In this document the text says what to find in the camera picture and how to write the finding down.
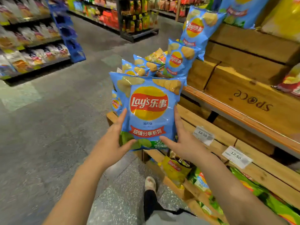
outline blue chip bag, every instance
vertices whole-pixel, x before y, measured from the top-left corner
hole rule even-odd
[[[186,77],[137,77],[117,72],[110,72],[110,77],[123,108],[127,108],[120,142],[138,139],[132,150],[167,148],[159,136],[175,138],[173,108],[180,99]]]
[[[122,59],[122,72],[133,76],[147,76],[149,68],[137,67],[130,62]]]
[[[223,0],[219,12],[227,13],[225,23],[254,28],[255,21],[269,0]]]
[[[187,47],[169,39],[168,54],[162,74],[166,78],[187,77],[199,52],[200,48],[198,47]]]
[[[118,93],[112,90],[112,110],[119,116],[122,113],[123,106]]]
[[[204,60],[208,39],[222,23],[225,15],[225,13],[210,12],[191,6],[183,25],[180,43],[200,48],[198,58]]]
[[[157,72],[157,70],[161,66],[161,64],[147,61],[146,59],[139,57],[137,55],[133,55],[133,58],[134,58],[134,64],[137,67],[150,69],[146,76],[154,76],[154,74]]]

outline shoe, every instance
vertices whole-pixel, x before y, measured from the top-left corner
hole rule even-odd
[[[145,191],[147,190],[153,190],[154,192],[156,192],[156,182],[154,178],[150,176],[145,180]]]

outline person's right hand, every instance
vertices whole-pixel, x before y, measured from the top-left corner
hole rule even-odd
[[[174,106],[174,119],[178,134],[178,143],[165,136],[160,136],[159,138],[168,148],[179,155],[180,158],[195,163],[195,159],[201,155],[201,152],[206,150],[205,146],[190,132],[186,131],[176,106]]]

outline store aisle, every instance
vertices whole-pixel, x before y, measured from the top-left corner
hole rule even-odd
[[[42,223],[108,128],[113,88],[108,73],[122,58],[133,61],[133,54],[166,50],[168,38],[179,38],[182,30],[181,23],[160,18],[158,36],[131,44],[80,18],[72,20],[87,60],[14,87],[0,81],[2,225]],[[109,168],[88,223],[141,224],[148,175],[155,176],[131,152]],[[158,195],[165,207],[183,204],[162,184]]]

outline black pants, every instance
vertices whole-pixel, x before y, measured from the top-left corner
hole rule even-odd
[[[182,212],[189,213],[194,216],[194,214],[190,213],[189,211],[186,211],[182,208],[178,209],[177,211],[171,211],[164,209],[158,202],[156,193],[153,190],[147,190],[144,193],[144,215],[145,215],[145,221],[147,221],[150,216],[152,215],[153,211],[165,211],[165,212],[171,212],[174,215],[179,215]]]

